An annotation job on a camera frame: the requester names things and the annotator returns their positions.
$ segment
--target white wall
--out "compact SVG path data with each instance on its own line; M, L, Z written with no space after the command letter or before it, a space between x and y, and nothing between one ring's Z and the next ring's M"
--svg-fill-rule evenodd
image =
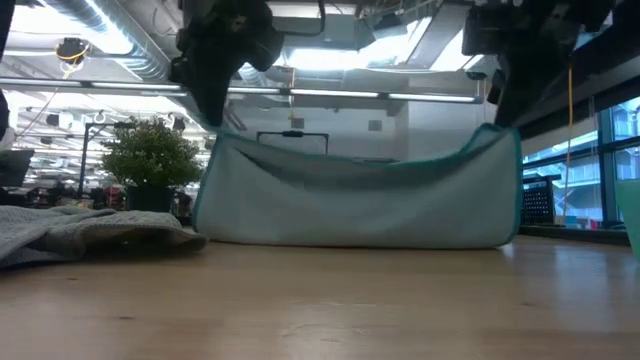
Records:
M235 113L255 139L258 131L291 130L289 109L237 108ZM384 110L295 109L305 119L305 132L328 133L329 154L356 158L411 160L445 156L457 151L475 129L493 122L495 106L412 102L395 117ZM368 131L369 120L382 120L382 131ZM309 153L323 153L321 138L261 137L261 142Z
M255 138L258 131L291 130L289 109L237 108L235 113L248 130L245 136ZM395 119L384 110L295 109L296 117L305 119L304 132L329 134L329 154L356 158L393 159L396 154ZM369 120L382 120L382 131L368 131ZM294 148L309 153L323 153L324 141L319 137L288 139L280 136L261 137L261 142Z
M493 123L491 104L409 103L407 159L438 158L460 149L483 123Z

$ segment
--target crumpled gray cloth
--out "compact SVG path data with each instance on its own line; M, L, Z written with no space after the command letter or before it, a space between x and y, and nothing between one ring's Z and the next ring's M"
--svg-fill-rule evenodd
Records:
M88 246L135 241L150 231L158 246L198 251L207 243L205 237L183 231L180 222L166 213L0 206L0 268L78 260Z

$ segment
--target window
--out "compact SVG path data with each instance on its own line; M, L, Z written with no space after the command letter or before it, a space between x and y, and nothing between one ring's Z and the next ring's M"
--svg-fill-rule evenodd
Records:
M571 151L595 148L597 145L598 145L597 131L592 131L590 133L571 139ZM522 159L522 162L526 164L532 161L542 160L542 159L550 158L552 156L566 154L568 147L569 147L569 142L565 141L563 143L554 145L548 149L544 149L542 151L538 151L537 153L533 153L531 155L525 156L524 159Z
M640 126L638 126L639 112L640 97L611 108L614 140L640 136Z
M564 179L566 162L524 170L523 175L560 175L561 180L553 182L553 196L556 215L564 213ZM569 165L567 184L567 215L590 220L602 220L602 199L600 195L600 164L597 156L572 159Z
M616 179L640 179L640 147L616 152Z

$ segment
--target teal cloth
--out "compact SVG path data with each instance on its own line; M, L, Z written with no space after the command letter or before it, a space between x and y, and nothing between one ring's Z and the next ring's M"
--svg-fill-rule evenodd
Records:
M485 124L449 156L377 164L219 133L194 226L245 244L501 246L520 224L520 148L515 130Z
M633 255L640 261L640 180L619 181L616 184L616 201L624 215Z

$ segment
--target wooden table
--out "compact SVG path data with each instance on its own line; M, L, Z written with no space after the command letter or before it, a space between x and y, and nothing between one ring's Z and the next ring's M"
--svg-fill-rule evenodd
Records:
M640 359L630 250L211 244L0 274L0 359Z

